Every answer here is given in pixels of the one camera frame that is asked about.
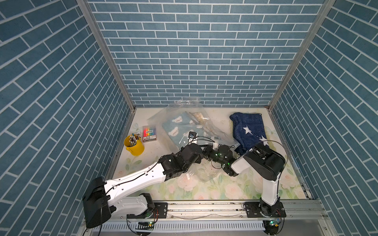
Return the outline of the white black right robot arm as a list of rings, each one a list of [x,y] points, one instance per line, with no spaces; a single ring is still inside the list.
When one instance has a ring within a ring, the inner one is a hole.
[[[227,145],[220,145],[218,148],[206,145],[202,153],[208,161],[220,164],[221,169],[231,177],[236,177],[249,168],[254,169],[263,180],[258,206],[260,214],[264,217],[281,214],[282,205],[278,190],[286,164],[281,154],[263,144],[256,144],[239,158],[233,157],[231,147]]]

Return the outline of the navy blue star blanket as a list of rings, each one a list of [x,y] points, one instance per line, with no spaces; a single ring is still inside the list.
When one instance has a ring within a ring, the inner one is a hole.
[[[229,116],[233,124],[233,138],[239,143],[235,151],[243,155],[256,144],[269,146],[262,114],[234,113]]]

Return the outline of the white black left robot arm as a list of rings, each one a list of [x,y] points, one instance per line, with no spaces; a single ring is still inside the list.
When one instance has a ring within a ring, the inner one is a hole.
[[[102,225],[117,212],[135,216],[145,214],[152,208],[150,196],[145,194],[131,198],[129,195],[180,177],[194,163],[201,163],[201,160],[201,146],[192,143],[181,148],[178,153],[160,157],[154,164],[133,174],[113,180],[105,181],[102,177],[91,180],[82,197],[86,228]]]

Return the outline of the clear plastic vacuum bag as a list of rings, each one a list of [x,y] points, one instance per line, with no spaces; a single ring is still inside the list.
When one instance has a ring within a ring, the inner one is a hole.
[[[200,147],[202,154],[187,173],[198,175],[202,182],[215,177],[237,158],[235,149],[239,143],[214,125],[198,97],[169,104],[147,123],[156,128],[159,144],[172,153],[187,145]]]

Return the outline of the light blue bear blanket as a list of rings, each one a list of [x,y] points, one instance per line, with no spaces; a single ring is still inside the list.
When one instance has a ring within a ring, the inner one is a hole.
[[[171,141],[179,148],[188,144],[190,131],[197,133],[199,145],[226,143],[227,137],[217,129],[202,112],[183,112],[169,118],[162,124],[163,130]]]

